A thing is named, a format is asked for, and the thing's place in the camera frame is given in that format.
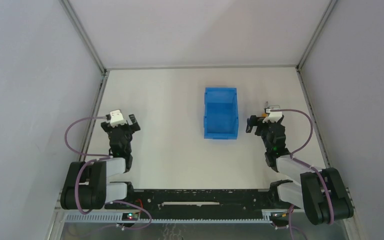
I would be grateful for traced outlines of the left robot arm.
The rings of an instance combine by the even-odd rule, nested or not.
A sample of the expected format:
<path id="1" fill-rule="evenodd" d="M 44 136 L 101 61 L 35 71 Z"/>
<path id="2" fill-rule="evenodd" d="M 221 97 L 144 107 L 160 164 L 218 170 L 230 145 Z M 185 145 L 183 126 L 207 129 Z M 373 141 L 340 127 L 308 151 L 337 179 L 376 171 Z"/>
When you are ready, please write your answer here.
<path id="1" fill-rule="evenodd" d="M 78 210 L 88 214 L 106 203 L 124 200 L 133 190 L 130 182 L 110 182 L 109 177 L 125 174 L 133 163 L 133 134 L 140 131 L 140 125 L 133 114 L 127 121 L 119 110 L 101 116 L 100 124 L 109 140 L 106 154 L 91 154 L 89 161 L 74 161 L 69 165 L 60 196 L 64 210 Z"/>

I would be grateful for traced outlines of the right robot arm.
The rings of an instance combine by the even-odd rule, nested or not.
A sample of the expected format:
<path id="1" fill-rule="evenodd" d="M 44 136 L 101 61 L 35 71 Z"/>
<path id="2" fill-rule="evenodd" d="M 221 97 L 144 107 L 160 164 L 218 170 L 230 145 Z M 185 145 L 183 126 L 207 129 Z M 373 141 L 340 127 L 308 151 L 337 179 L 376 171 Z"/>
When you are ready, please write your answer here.
<path id="1" fill-rule="evenodd" d="M 355 214 L 339 171 L 334 167 L 320 168 L 296 158 L 286 146 L 284 116 L 272 113 L 251 115 L 246 132 L 255 131 L 265 147 L 265 161 L 272 170 L 289 177 L 273 182 L 274 199 L 303 209 L 313 225 L 333 224 Z"/>

